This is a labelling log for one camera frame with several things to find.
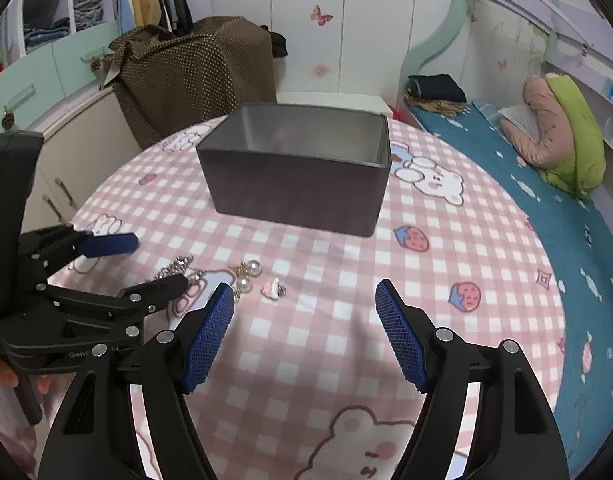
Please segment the gray storage box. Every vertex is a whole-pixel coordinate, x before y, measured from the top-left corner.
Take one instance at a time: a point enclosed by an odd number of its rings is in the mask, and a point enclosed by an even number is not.
[[[245,105],[197,151],[218,212],[364,237],[391,168],[387,119],[337,108]]]

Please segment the human hand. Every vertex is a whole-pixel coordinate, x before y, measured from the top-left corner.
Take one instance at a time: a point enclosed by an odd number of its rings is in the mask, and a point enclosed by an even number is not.
[[[0,386],[9,386],[10,388],[15,388],[19,379],[15,372],[11,369],[11,367],[6,364],[4,361],[0,360]],[[38,387],[38,391],[42,395],[46,395],[48,393],[48,389],[51,386],[51,376],[49,375],[40,375],[36,377],[36,384]]]

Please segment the pink pillow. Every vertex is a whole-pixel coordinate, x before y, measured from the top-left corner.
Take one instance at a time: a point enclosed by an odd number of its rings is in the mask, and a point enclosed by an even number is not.
[[[529,164],[536,168],[555,168],[575,149],[569,119],[547,82],[537,75],[529,76],[524,82],[522,96],[537,116],[540,142],[535,142],[508,119],[502,119],[500,126]]]

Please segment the blue gripper pad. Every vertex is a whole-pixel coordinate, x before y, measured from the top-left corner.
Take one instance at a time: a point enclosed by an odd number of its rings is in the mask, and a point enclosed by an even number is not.
[[[395,298],[383,283],[376,287],[376,310],[395,352],[405,379],[418,390],[426,391],[429,378],[424,370],[423,348],[416,338],[402,309],[407,308],[400,298]]]
[[[139,238],[133,233],[118,235],[90,236],[81,241],[77,249],[87,258],[99,258],[112,254],[126,254],[135,251],[140,244]]]
[[[200,330],[187,351],[186,370],[181,383],[184,395],[193,393],[198,384],[206,381],[226,329],[231,323],[234,304],[233,289],[225,286],[222,293],[213,301],[213,305],[207,304],[205,307],[209,308],[210,312],[206,314]]]

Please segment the pink checkered tablecloth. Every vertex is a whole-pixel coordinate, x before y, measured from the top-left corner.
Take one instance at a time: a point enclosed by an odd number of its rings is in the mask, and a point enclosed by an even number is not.
[[[565,328],[555,276],[525,214],[481,168],[391,121],[392,175],[371,238],[226,216],[212,205],[194,150],[219,122],[136,156],[75,216],[77,228],[98,234],[135,232],[135,254],[79,260],[51,281],[115,294],[192,254],[192,267],[211,270],[203,288],[149,316],[149,338],[232,282],[228,266],[262,263],[208,381],[187,397],[220,478],[391,478],[423,399],[403,379],[375,310],[383,278],[469,342],[518,341],[555,406]],[[288,292],[277,303],[260,294],[272,276]],[[53,410],[66,382],[56,381]],[[158,478],[139,387],[133,393],[147,473]],[[469,451],[477,395],[472,384],[458,454]]]

